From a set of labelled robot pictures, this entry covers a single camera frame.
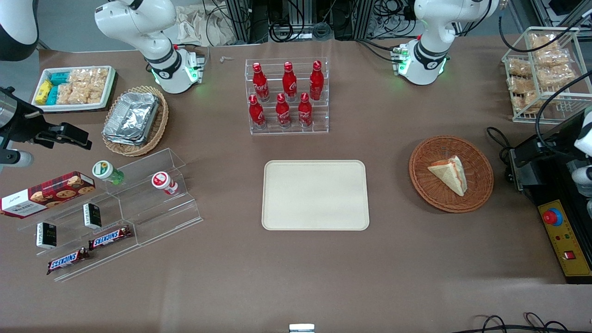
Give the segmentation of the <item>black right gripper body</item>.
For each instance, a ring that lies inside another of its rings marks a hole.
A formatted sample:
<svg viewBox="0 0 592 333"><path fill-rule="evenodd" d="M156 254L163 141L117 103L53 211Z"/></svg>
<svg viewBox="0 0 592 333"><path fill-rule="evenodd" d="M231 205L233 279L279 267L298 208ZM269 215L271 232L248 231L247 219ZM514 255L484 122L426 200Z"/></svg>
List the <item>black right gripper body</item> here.
<svg viewBox="0 0 592 333"><path fill-rule="evenodd" d="M38 139L38 135L49 132L53 124L46 122L42 115L26 118L23 108L4 106L4 141L28 142L45 145L45 141Z"/></svg>

